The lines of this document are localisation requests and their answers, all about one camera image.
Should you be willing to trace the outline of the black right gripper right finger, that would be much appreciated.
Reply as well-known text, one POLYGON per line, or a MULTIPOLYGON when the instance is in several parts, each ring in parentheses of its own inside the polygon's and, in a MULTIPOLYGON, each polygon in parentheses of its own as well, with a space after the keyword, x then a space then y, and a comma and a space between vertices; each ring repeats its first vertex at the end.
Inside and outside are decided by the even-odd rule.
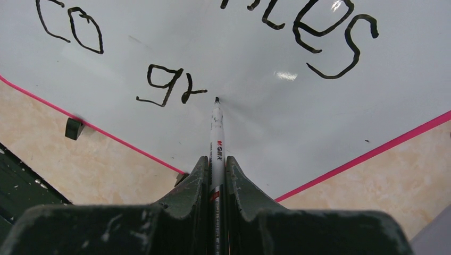
POLYGON ((288 209, 227 158, 231 254, 412 254, 401 226, 377 210, 288 209))

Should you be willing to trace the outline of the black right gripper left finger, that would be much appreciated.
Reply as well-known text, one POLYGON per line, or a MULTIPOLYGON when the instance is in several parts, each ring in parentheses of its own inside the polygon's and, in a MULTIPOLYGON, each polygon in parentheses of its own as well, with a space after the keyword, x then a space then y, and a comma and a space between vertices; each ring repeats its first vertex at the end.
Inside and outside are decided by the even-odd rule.
POLYGON ((1 254, 206 254, 208 158, 156 202, 35 206, 1 254))

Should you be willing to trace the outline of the silver whiteboard marker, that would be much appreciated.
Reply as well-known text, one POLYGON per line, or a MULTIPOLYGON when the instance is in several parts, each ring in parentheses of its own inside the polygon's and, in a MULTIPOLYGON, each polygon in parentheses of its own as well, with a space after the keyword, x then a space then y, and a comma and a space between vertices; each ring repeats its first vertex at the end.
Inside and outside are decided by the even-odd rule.
POLYGON ((228 254, 228 232, 226 224, 226 202, 224 198, 225 169, 224 161, 223 113, 219 97, 215 98, 211 117, 210 156, 209 156, 209 254, 228 254))

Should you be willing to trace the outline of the pink framed whiteboard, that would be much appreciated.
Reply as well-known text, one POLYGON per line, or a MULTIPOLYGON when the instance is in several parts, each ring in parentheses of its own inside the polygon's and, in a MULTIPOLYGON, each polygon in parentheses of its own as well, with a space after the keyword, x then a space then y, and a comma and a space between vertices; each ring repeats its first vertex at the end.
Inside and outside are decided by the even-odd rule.
POLYGON ((188 172, 284 199, 450 119, 450 1, 1 1, 1 80, 188 172))

